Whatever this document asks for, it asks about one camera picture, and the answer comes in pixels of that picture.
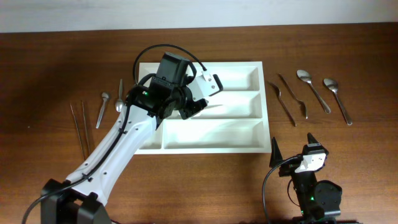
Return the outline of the small steel teaspoon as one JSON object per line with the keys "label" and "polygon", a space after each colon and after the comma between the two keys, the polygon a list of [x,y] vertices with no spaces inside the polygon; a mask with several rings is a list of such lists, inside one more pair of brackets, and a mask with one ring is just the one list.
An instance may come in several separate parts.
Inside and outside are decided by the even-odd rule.
{"label": "small steel teaspoon", "polygon": [[100,111],[99,111],[99,115],[98,115],[98,119],[96,122],[96,129],[98,129],[100,127],[101,121],[103,119],[103,115],[104,115],[104,111],[106,108],[106,104],[108,102],[108,100],[110,99],[110,95],[107,92],[102,92],[101,97],[103,99],[103,103],[101,105]]}
{"label": "small steel teaspoon", "polygon": [[120,113],[120,112],[122,111],[123,106],[124,106],[124,100],[123,100],[123,80],[120,79],[120,82],[119,82],[119,90],[118,90],[118,98],[117,98],[117,100],[116,100],[116,102],[115,102],[116,111],[117,111],[118,113]]}

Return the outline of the pink plastic knife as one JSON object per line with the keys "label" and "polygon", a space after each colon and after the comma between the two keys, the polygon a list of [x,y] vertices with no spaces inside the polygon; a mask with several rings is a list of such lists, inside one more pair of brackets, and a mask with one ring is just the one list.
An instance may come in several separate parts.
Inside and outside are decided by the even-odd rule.
{"label": "pink plastic knife", "polygon": [[226,105],[208,105],[203,110],[198,112],[195,117],[199,116],[215,116],[218,114],[224,114],[228,111],[228,107]]}

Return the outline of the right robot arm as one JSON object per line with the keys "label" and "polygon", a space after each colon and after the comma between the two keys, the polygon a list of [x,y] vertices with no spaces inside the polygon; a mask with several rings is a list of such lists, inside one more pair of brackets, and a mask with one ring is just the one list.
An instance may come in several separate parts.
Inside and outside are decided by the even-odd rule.
{"label": "right robot arm", "polygon": [[329,180],[317,180],[315,173],[325,166],[329,151],[311,133],[307,140],[300,154],[284,159],[272,138],[269,167],[279,169],[280,177],[291,178],[301,211],[301,216],[292,219],[294,223],[336,223],[335,217],[341,215],[342,188]]}

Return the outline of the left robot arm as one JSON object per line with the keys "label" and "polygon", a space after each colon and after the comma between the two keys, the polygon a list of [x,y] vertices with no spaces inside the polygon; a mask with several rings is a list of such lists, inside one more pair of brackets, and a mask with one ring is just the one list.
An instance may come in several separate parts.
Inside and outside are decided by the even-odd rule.
{"label": "left robot arm", "polygon": [[164,119],[177,110],[182,119],[195,116],[206,97],[223,91],[218,75],[165,53],[155,73],[144,76],[126,98],[115,124],[86,161],[62,183],[50,179],[40,198],[41,223],[112,223],[105,206],[119,176],[136,151]]}

